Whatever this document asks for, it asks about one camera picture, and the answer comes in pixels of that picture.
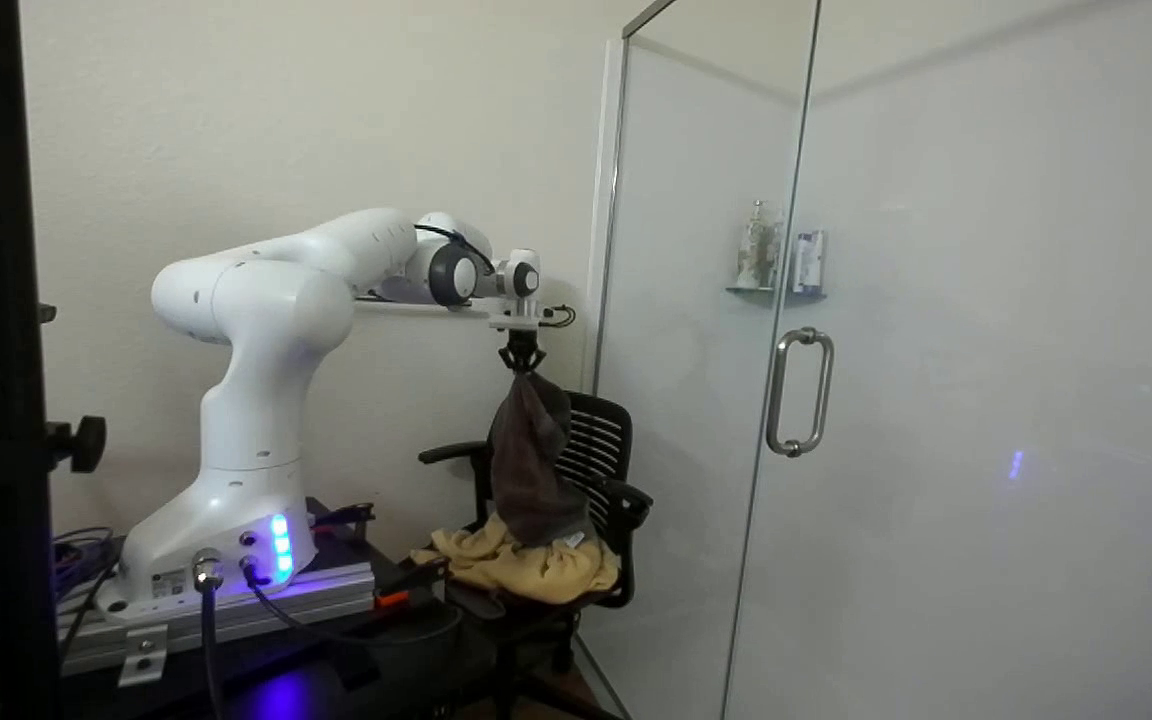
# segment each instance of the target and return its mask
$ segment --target cable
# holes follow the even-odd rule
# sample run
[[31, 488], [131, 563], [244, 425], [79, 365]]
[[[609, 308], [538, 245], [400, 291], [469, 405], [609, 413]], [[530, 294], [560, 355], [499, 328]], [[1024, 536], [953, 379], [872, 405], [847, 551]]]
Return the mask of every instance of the cable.
[[576, 325], [576, 308], [572, 302], [548, 302], [538, 328], [566, 328]]
[[493, 271], [493, 255], [485, 255], [469, 235], [459, 235], [453, 229], [436, 229], [436, 223], [413, 223], [413, 229], [442, 235], [447, 245], [464, 247], [469, 255], [477, 255]]
[[453, 626], [441, 626], [441, 630], [427, 630], [427, 637], [413, 637], [413, 638], [352, 638], [352, 637], [334, 637], [334, 630], [320, 630], [303, 619], [295, 619], [288, 606], [279, 606], [271, 597], [263, 597], [258, 580], [254, 580], [254, 563], [244, 563], [244, 580], [250, 586], [250, 597], [258, 599], [258, 606], [269, 606], [275, 619], [284, 619], [291, 630], [303, 630], [310, 638], [322, 638], [322, 642], [349, 642], [349, 648], [409, 648], [409, 642], [427, 642], [432, 637], [441, 630], [453, 630], [464, 625], [464, 611], [453, 606]]
[[53, 546], [55, 599], [114, 563], [112, 528], [102, 522], [61, 532]]
[[211, 715], [224, 720], [224, 688], [217, 677], [217, 584], [203, 584], [201, 591], [203, 591], [201, 630], [203, 630], [208, 701], [211, 701]]
[[87, 586], [87, 597], [84, 597], [84, 602], [76, 606], [76, 617], [71, 617], [71, 625], [67, 625], [67, 630], [64, 630], [64, 638], [61, 638], [61, 666], [64, 666], [64, 655], [67, 655], [67, 648], [71, 648], [71, 638], [79, 637], [79, 626], [84, 626], [84, 619], [87, 619], [87, 611], [95, 606], [95, 591], [98, 591], [98, 584], [112, 575], [112, 563], [95, 575], [95, 584]]

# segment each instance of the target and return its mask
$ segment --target brown cloth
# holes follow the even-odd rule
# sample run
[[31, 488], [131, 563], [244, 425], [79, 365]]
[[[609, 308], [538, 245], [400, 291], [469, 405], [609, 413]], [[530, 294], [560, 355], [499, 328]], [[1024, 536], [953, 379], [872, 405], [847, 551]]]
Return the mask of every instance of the brown cloth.
[[582, 528], [580, 488], [560, 485], [566, 445], [566, 392], [521, 373], [493, 418], [493, 496], [521, 544], [548, 544]]

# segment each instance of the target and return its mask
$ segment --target glass shower enclosure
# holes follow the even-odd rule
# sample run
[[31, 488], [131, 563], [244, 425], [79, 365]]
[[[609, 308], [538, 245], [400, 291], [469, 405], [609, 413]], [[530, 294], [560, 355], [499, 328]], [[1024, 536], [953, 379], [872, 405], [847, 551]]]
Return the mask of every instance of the glass shower enclosure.
[[616, 180], [625, 706], [1152, 715], [1152, 3], [672, 3]]

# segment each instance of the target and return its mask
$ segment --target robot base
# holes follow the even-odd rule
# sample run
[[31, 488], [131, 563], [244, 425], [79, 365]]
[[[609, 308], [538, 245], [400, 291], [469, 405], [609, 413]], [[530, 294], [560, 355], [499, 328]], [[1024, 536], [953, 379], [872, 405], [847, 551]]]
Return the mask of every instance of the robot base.
[[[301, 573], [288, 586], [263, 586], [288, 617], [303, 625], [365, 617], [375, 599], [372, 563], [339, 563], [320, 573]], [[217, 597], [217, 638], [247, 638], [284, 630], [288, 625], [258, 606], [238, 575]], [[121, 688], [158, 681], [173, 652], [201, 648], [201, 599], [180, 597], [173, 602], [156, 602], [150, 611], [87, 611], [84, 626], [76, 630], [64, 677], [122, 663]]]

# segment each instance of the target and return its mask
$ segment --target blue light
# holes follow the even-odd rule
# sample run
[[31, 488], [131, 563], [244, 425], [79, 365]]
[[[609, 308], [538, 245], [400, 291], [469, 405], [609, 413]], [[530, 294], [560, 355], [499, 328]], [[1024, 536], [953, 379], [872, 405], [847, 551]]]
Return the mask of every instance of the blue light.
[[295, 567], [291, 536], [288, 536], [288, 514], [269, 520], [269, 541], [271, 541], [271, 584], [288, 584]]
[[1024, 446], [1013, 450], [1009, 480], [1013, 480], [1013, 485], [1024, 480]]
[[258, 684], [244, 684], [244, 705], [254, 706], [254, 715], [303, 715], [308, 706], [320, 706], [322, 701], [320, 677], [310, 673], [275, 673]]

